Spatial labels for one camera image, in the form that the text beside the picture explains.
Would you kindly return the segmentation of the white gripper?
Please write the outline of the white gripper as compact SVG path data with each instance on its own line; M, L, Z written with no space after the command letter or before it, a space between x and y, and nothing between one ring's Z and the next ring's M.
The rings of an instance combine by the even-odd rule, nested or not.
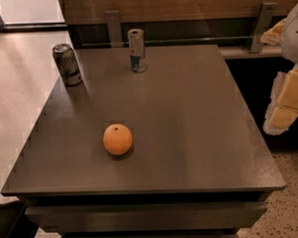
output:
M270 46L280 43L283 56L296 63L288 73L280 71L273 80L263 131L274 136L287 131L298 118L298 3L285 20L260 37L260 42Z

